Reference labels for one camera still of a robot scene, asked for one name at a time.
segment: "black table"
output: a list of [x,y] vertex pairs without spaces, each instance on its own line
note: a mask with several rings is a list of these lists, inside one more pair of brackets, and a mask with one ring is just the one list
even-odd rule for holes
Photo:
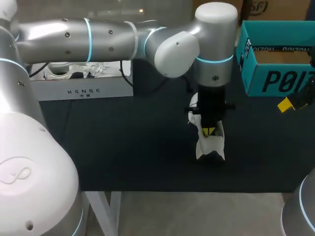
[[133,64],[134,97],[41,102],[72,157],[84,191],[292,192],[315,166],[315,107],[281,114],[281,98],[247,97],[237,64],[227,86],[236,104],[223,121],[225,163],[195,159],[196,128],[184,80]]

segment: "black cable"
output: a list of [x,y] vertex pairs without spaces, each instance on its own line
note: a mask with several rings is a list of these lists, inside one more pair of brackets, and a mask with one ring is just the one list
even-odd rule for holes
[[[123,76],[123,79],[124,79],[131,87],[133,87],[133,84],[126,78],[126,76],[125,76],[125,74],[124,74],[123,61],[122,61],[122,60],[120,61],[120,72],[121,72],[121,74],[122,74],[122,76]],[[184,81],[186,82],[187,92],[192,93],[192,92],[193,92],[193,89],[191,88],[191,84],[190,84],[188,78],[187,78],[185,75],[183,75],[181,78],[184,79]],[[155,89],[153,89],[152,91],[150,91],[149,93],[147,93],[147,94],[145,94],[145,95],[151,95],[151,94],[153,94],[153,93],[159,91],[159,90],[163,87],[163,85],[165,85],[166,82],[168,82],[168,81],[169,81],[169,78],[165,78]]]
[[120,61],[120,72],[123,76],[123,79],[131,86],[133,87],[133,84],[126,78],[125,74],[124,74],[124,70],[123,70],[123,61]]
[[37,71],[35,71],[34,73],[30,74],[29,77],[33,77],[35,75],[37,75],[40,71],[42,71],[46,66],[48,66],[49,62],[45,63],[41,68],[39,68]]

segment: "screw hole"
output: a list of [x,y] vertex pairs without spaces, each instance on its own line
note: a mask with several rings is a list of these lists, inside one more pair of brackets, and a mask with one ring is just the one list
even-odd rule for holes
[[22,87],[25,86],[25,84],[22,81],[19,81],[18,84],[19,84],[19,86],[22,86]]
[[34,228],[33,222],[32,221],[27,221],[26,224],[25,224],[25,227],[26,227],[26,229],[28,231],[33,230],[33,228]]

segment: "blue led ring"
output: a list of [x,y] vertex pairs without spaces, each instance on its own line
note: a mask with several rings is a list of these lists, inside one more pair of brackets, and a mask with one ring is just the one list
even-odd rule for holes
[[89,34],[89,56],[87,59],[87,62],[91,60],[92,57],[92,31],[91,31],[91,26],[90,26],[90,21],[87,18],[83,18],[85,22],[87,23],[88,26],[88,34]]
[[152,30],[152,31],[149,33],[148,37],[146,38],[146,40],[144,41],[144,44],[143,44],[144,57],[146,56],[146,44],[147,44],[147,41],[148,41],[149,37],[150,37],[154,32],[159,31],[159,30],[162,30],[162,29],[165,29],[165,28],[166,28],[166,27],[160,27],[160,28],[157,28],[157,29]]
[[307,217],[307,215],[305,213],[305,210],[304,210],[304,207],[303,207],[303,204],[302,204],[302,196],[301,196],[302,195],[302,186],[303,186],[303,183],[304,183],[305,179],[301,183],[301,187],[300,187],[300,191],[299,191],[299,201],[300,201],[300,206],[301,206],[301,210],[302,210],[302,213],[304,215],[304,218],[305,218],[306,222],[309,224],[310,228],[315,233],[315,228],[314,228],[313,224],[311,223],[311,221],[309,220],[309,218]]
[[227,59],[224,59],[224,60],[205,60],[205,59],[201,59],[201,58],[196,58],[196,59],[201,61],[201,62],[204,62],[204,63],[219,64],[219,63],[227,62],[227,61],[231,60],[232,58],[233,58],[233,55]]
[[18,67],[22,68],[27,73],[27,75],[29,75],[27,70],[21,64],[17,63],[16,61],[5,59],[5,58],[0,58],[0,61],[5,61],[5,62],[9,62],[9,63],[15,64]]

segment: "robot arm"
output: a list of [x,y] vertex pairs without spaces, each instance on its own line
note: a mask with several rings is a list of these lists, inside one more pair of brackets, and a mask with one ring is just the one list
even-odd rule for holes
[[17,47],[28,64],[147,59],[170,78],[183,75],[199,55],[194,35],[161,27],[156,21],[134,24],[83,18],[21,24]]
[[83,209],[71,158],[47,131],[23,63],[146,59],[164,76],[195,62],[203,126],[225,110],[237,10],[213,2],[176,29],[157,21],[59,19],[18,24],[15,0],[0,7],[0,235],[81,236]]

